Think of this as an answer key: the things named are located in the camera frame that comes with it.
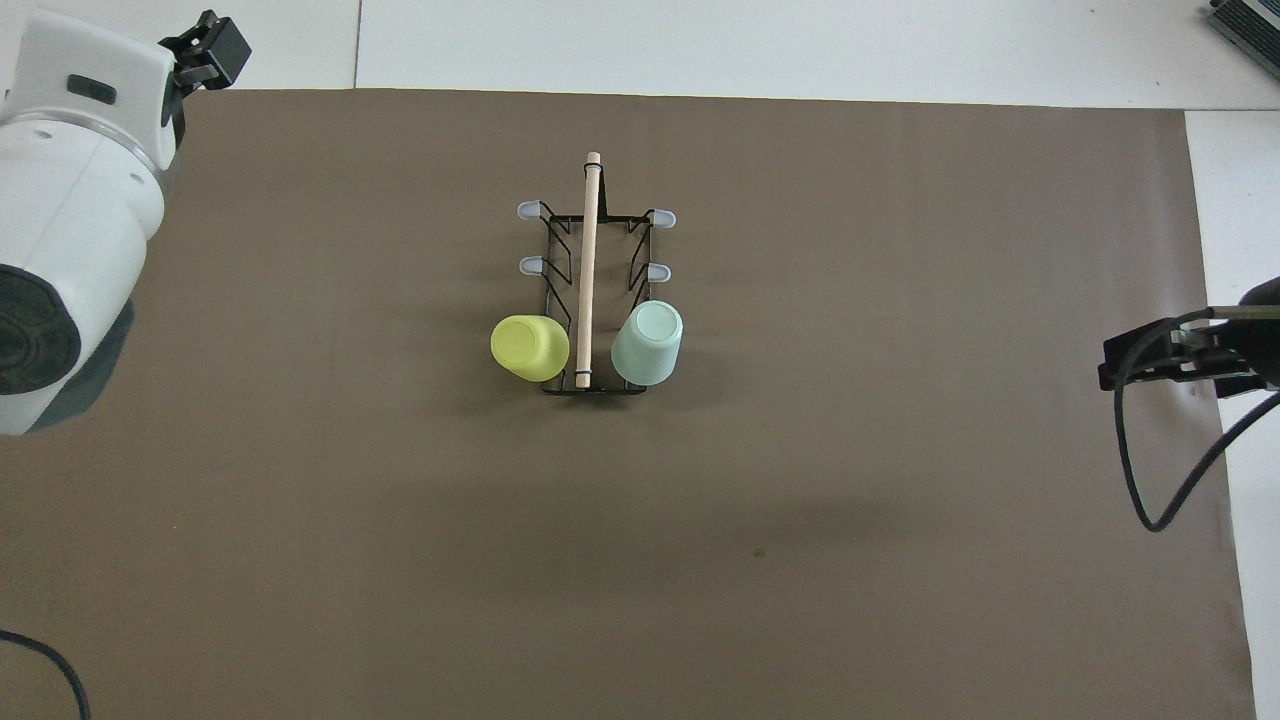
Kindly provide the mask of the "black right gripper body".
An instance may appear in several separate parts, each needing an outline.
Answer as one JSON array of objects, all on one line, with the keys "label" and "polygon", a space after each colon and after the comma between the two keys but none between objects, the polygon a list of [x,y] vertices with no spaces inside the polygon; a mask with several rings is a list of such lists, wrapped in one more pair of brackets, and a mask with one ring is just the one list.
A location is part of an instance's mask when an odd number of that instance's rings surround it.
[{"label": "black right gripper body", "polygon": [[1217,398],[1229,398],[1254,389],[1277,391],[1279,320],[1230,320],[1219,327],[1220,343],[1233,350],[1252,370],[1251,377],[1217,379]]}]

